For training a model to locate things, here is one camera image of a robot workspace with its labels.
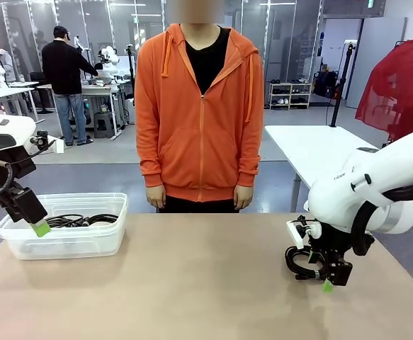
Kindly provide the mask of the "person's left hand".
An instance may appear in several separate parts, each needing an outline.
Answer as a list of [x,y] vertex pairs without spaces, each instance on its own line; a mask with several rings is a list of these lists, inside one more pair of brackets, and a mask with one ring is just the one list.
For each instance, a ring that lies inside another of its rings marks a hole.
[[234,208],[242,210],[247,208],[253,199],[254,187],[236,185],[234,189]]

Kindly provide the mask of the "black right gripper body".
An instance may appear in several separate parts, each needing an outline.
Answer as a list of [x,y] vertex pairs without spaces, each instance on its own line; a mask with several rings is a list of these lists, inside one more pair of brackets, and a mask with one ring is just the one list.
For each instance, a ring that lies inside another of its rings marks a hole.
[[319,238],[310,235],[310,245],[314,252],[323,256],[327,264],[336,263],[351,248],[351,235],[331,225],[322,225]]

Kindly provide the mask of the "person's right hand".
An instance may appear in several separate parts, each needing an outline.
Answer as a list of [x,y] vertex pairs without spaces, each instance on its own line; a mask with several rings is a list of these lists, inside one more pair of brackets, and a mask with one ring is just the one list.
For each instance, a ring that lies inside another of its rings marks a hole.
[[163,209],[166,203],[166,190],[163,185],[146,187],[147,202],[156,209]]

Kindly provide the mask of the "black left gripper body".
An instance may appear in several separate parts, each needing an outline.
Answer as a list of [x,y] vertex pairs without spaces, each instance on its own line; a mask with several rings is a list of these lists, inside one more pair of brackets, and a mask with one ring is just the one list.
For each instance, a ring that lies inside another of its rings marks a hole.
[[[0,150],[0,161],[10,163],[12,165],[15,178],[23,178],[36,170],[33,160],[24,147],[14,147],[10,149]],[[7,170],[0,167],[0,173],[7,175]]]

